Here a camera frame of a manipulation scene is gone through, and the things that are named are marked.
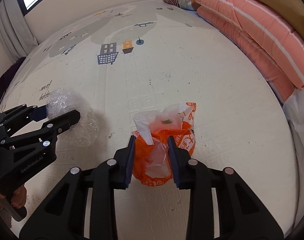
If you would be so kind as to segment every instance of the metal rivet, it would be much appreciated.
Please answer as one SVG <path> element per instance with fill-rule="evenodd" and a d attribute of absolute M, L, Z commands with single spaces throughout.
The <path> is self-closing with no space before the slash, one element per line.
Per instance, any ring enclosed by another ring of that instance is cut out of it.
<path fill-rule="evenodd" d="M 73 167 L 73 168 L 70 170 L 70 172 L 71 172 L 72 174 L 78 174 L 78 173 L 80 172 L 80 169 L 79 169 L 78 167 Z"/>
<path fill-rule="evenodd" d="M 190 165 L 192 165 L 192 166 L 195 166 L 195 165 L 197 165 L 199 162 L 198 162 L 196 159 L 190 159 L 190 160 L 188 161 L 188 163 L 189 163 Z"/>
<path fill-rule="evenodd" d="M 117 163 L 117 161 L 115 160 L 115 159 L 109 159 L 108 161 L 107 161 L 107 165 L 109 165 L 109 166 L 113 166 L 113 165 L 115 165 Z"/>
<path fill-rule="evenodd" d="M 226 168 L 224 171 L 228 175 L 232 175 L 234 173 L 234 170 L 232 168 L 230 168 L 230 167 Z"/>
<path fill-rule="evenodd" d="M 49 146 L 49 145 L 50 145 L 50 142 L 49 142 L 49 141 L 44 141 L 44 142 L 43 142 L 43 146 L 47 147 L 47 146 Z"/>

